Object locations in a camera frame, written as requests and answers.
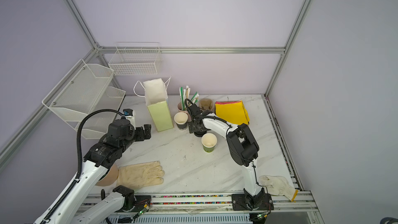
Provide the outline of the brown pulp cup carrier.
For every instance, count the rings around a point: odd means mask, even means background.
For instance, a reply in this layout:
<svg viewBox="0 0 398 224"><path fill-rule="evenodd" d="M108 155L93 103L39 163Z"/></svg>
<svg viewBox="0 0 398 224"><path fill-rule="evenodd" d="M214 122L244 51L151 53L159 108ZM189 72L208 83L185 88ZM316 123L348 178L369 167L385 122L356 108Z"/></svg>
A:
<svg viewBox="0 0 398 224"><path fill-rule="evenodd" d="M199 100L199 108L204 111L215 112L215 105L212 99L203 98Z"/></svg>

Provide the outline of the black plastic cup lid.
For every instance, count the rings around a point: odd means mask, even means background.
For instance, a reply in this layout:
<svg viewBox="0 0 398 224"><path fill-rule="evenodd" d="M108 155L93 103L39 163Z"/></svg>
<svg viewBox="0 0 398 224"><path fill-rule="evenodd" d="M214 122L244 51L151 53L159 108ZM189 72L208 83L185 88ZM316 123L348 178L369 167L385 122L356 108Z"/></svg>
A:
<svg viewBox="0 0 398 224"><path fill-rule="evenodd" d="M201 138L201 137L203 137L206 133L207 133L207 131L202 131L202 132L194 132L193 134L194 134L196 137Z"/></svg>

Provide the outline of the green paper coffee cup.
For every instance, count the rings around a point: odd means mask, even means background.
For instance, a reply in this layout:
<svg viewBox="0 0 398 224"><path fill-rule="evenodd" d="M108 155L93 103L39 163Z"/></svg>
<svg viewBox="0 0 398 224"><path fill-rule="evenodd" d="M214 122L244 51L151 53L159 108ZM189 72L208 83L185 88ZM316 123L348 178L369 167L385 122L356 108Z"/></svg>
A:
<svg viewBox="0 0 398 224"><path fill-rule="evenodd" d="M206 133L202 136L201 142L205 152L213 152L218 140L214 134Z"/></svg>

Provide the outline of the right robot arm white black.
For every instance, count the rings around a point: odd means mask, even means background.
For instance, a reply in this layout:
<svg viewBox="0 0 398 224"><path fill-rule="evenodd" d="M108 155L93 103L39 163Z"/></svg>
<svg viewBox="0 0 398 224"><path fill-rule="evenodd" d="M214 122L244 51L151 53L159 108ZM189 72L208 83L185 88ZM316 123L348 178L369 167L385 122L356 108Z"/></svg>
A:
<svg viewBox="0 0 398 224"><path fill-rule="evenodd" d="M232 207L235 211L266 211L274 210L274 203L268 189L259 184L257 179L257 158L260 147L245 123L240 125L229 123L211 111L203 111L191 100L185 99L184 105L191 122L188 124L190 133L202 139L204 149L210 150L216 142L211 137L214 133L225 138L233 161L241 166L244 180L242 194L231 195Z"/></svg>

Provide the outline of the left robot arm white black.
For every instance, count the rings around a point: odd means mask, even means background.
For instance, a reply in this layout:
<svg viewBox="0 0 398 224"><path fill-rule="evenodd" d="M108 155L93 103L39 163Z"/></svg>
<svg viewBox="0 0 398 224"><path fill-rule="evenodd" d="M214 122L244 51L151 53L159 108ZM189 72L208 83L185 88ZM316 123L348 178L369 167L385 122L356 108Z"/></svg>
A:
<svg viewBox="0 0 398 224"><path fill-rule="evenodd" d="M100 223L116 211L140 211L134 190L117 186L100 203L77 215L81 204L94 186L111 170L115 162L134 143L151 138L151 125L134 127L122 117L108 127L98 143L82 157L75 177L51 206L35 221L37 224L94 224Z"/></svg>

